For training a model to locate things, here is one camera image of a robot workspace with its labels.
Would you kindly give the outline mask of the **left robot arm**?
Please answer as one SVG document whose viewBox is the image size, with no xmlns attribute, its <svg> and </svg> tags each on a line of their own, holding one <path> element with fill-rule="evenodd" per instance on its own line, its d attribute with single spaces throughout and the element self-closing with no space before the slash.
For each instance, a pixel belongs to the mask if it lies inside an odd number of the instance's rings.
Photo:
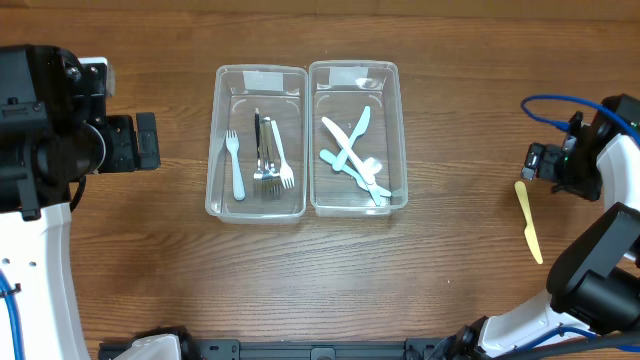
<svg viewBox="0 0 640 360">
<path fill-rule="evenodd" d="M 70 264 L 70 192 L 92 173 L 155 170 L 156 119 L 109 116 L 1 132 L 1 356 L 86 359 Z"/>
</svg>

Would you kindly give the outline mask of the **silver metal fork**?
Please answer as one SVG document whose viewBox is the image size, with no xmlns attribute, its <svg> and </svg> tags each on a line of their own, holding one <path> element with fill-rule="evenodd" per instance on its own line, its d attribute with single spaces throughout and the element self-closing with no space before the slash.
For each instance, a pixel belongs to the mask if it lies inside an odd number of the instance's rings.
<svg viewBox="0 0 640 360">
<path fill-rule="evenodd" d="M 281 194 L 281 179 L 275 165 L 275 150 L 273 146 L 273 130 L 271 127 L 271 119 L 264 117 L 262 120 L 263 145 L 265 151 L 264 165 L 266 168 L 267 179 L 265 187 L 270 195 L 279 197 Z"/>
<path fill-rule="evenodd" d="M 261 140 L 261 160 L 262 160 L 262 179 L 261 187 L 263 193 L 276 199 L 281 195 L 280 175 L 275 169 L 272 161 L 272 145 L 271 145 L 271 123 L 269 117 L 260 119 L 260 140 Z"/>
</svg>

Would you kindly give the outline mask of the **grey plastic knife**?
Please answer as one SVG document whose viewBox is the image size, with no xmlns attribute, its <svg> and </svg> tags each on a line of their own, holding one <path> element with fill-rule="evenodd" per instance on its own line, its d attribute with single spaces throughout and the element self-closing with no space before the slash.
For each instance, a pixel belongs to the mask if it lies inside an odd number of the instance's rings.
<svg viewBox="0 0 640 360">
<path fill-rule="evenodd" d="M 371 195 L 376 206 L 382 205 L 382 196 L 379 192 L 379 187 L 375 180 L 375 175 L 371 173 L 365 173 L 362 175 L 362 178 L 367 185 L 367 189 L 369 194 Z"/>
</svg>

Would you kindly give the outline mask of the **small white plastic fork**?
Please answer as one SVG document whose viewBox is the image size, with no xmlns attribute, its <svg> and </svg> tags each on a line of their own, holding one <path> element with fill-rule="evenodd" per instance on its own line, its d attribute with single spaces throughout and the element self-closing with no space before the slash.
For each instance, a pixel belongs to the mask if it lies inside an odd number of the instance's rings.
<svg viewBox="0 0 640 360">
<path fill-rule="evenodd" d="M 271 121 L 271 127 L 280 158 L 279 174 L 282 185 L 285 189 L 292 189 L 295 187 L 295 177 L 291 166 L 287 163 L 282 138 L 278 128 L 278 124 L 275 120 Z"/>
</svg>

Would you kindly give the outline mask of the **black handled metal fork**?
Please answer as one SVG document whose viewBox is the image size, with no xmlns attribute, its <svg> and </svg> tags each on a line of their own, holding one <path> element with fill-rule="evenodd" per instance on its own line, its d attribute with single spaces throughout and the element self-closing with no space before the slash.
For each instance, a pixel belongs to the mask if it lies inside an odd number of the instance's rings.
<svg viewBox="0 0 640 360">
<path fill-rule="evenodd" d="M 254 193 L 261 194 L 263 191 L 263 165 L 262 165 L 262 155 L 261 155 L 261 130 L 260 130 L 260 113 L 259 109 L 256 108 L 254 112 L 254 130 L 255 130 L 255 140 L 256 140 L 256 171 L 253 175 L 254 180 Z"/>
</svg>

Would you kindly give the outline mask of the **mint green plastic knife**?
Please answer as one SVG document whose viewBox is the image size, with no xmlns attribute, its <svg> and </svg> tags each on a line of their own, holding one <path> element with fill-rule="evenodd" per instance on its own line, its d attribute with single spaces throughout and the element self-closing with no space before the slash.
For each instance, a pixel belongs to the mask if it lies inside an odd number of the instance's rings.
<svg viewBox="0 0 640 360">
<path fill-rule="evenodd" d="M 326 163 L 332 165 L 336 160 L 337 160 L 337 156 L 334 155 L 332 152 L 330 152 L 327 149 L 322 149 L 319 153 L 320 158 L 325 161 Z M 382 168 L 381 164 L 379 161 L 375 160 L 374 158 L 368 158 L 365 161 L 366 164 L 371 165 L 373 167 L 374 170 L 380 170 Z M 356 184 L 363 190 L 367 191 L 368 187 L 366 185 L 366 183 L 364 182 L 364 180 L 362 179 L 361 175 L 354 170 L 353 168 L 351 168 L 349 165 L 345 164 L 342 169 L 341 172 L 344 172 L 346 174 L 348 174 L 349 176 L 351 176 L 355 181 Z M 389 198 L 392 193 L 383 188 L 380 187 L 379 188 L 379 193 L 382 197 L 386 197 Z"/>
</svg>

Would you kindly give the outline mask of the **light blue plastic knife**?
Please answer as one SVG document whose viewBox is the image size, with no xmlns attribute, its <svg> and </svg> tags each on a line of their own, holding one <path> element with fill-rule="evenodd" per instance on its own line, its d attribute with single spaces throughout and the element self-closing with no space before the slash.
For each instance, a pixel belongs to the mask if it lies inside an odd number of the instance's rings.
<svg viewBox="0 0 640 360">
<path fill-rule="evenodd" d="M 371 108 L 369 106 L 365 106 L 358 123 L 356 124 L 355 128 L 353 129 L 349 137 L 349 144 L 351 146 L 353 146 L 355 141 L 366 132 L 369 126 L 370 118 L 371 118 Z M 340 153 L 336 156 L 336 160 L 332 164 L 332 169 L 334 171 L 340 171 L 342 167 L 346 164 L 347 158 L 348 158 L 348 155 L 346 151 L 341 150 Z"/>
</svg>

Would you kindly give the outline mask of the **white plastic knife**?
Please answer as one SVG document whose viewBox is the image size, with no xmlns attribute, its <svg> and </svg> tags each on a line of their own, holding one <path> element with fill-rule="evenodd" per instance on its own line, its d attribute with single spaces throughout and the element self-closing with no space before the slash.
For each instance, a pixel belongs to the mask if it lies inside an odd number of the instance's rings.
<svg viewBox="0 0 640 360">
<path fill-rule="evenodd" d="M 373 186 L 375 184 L 375 176 L 370 171 L 370 169 L 364 164 L 364 162 L 359 158 L 359 156 L 353 151 L 352 146 L 349 144 L 349 138 L 344 133 L 344 131 L 331 119 L 327 117 L 322 118 L 322 123 L 327 127 L 327 129 L 334 136 L 336 142 L 339 144 L 341 149 L 346 152 L 348 158 L 351 160 L 356 170 L 359 172 L 364 182 L 368 186 Z"/>
</svg>

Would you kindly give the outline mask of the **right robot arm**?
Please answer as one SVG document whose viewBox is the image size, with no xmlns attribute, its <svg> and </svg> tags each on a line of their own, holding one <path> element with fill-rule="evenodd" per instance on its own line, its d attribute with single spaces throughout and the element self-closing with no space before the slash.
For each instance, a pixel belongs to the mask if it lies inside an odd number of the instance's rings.
<svg viewBox="0 0 640 360">
<path fill-rule="evenodd" d="M 639 146 L 618 134 L 596 160 L 604 214 L 555 261 L 545 291 L 482 318 L 440 344 L 437 359 L 542 359 L 639 349 L 639 279 L 618 266 L 639 257 Z"/>
</svg>

